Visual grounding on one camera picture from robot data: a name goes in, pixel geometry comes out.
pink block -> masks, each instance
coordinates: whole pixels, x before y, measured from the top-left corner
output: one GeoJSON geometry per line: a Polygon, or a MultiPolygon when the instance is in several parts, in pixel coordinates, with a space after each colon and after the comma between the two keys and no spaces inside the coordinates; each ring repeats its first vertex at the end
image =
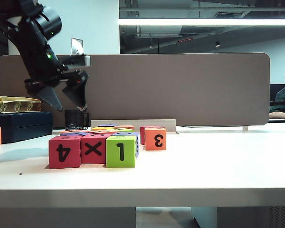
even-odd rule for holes
{"type": "Polygon", "coordinates": [[[144,145],[144,139],[145,139],[144,130],[146,128],[151,128],[151,127],[161,127],[161,126],[142,126],[141,127],[141,145],[144,145]]]}
{"type": "Polygon", "coordinates": [[[89,134],[81,138],[81,164],[105,164],[105,140],[111,134],[89,134]]]}
{"type": "Polygon", "coordinates": [[[56,136],[48,141],[50,169],[77,168],[80,159],[81,136],[56,136]]]}

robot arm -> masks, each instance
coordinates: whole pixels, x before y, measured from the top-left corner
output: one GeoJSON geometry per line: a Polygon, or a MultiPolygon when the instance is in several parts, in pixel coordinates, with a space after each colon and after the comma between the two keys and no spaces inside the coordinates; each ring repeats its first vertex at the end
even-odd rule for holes
{"type": "Polygon", "coordinates": [[[61,19],[54,10],[33,0],[2,0],[0,30],[21,54],[30,75],[25,80],[30,95],[62,111],[54,87],[65,81],[63,93],[80,110],[86,109],[85,85],[89,76],[85,71],[69,72],[69,65],[84,62],[86,56],[69,56],[60,61],[47,42],[61,30],[61,19]],[[8,21],[12,17],[21,17],[17,25],[8,21]]]}

desk leg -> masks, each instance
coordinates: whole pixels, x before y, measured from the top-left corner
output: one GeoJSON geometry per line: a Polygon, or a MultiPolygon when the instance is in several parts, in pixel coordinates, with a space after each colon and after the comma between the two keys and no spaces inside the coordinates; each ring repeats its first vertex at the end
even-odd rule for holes
{"type": "Polygon", "coordinates": [[[0,208],[0,228],[10,227],[136,228],[136,208],[0,208]]]}

green block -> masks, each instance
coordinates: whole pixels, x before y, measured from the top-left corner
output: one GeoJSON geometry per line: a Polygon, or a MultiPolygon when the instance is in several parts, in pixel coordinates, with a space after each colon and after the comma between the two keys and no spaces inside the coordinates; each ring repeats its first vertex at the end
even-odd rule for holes
{"type": "Polygon", "coordinates": [[[116,130],[118,132],[134,132],[134,129],[129,129],[129,128],[117,128],[116,130]]]}
{"type": "Polygon", "coordinates": [[[107,167],[135,167],[136,136],[110,136],[106,139],[107,167]]]}

yellow block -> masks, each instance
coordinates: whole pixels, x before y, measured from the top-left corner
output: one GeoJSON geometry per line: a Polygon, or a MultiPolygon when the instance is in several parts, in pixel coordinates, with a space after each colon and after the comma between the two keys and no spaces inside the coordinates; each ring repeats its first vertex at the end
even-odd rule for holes
{"type": "Polygon", "coordinates": [[[98,131],[98,130],[106,130],[106,129],[113,129],[114,127],[93,127],[92,130],[98,131]]]}

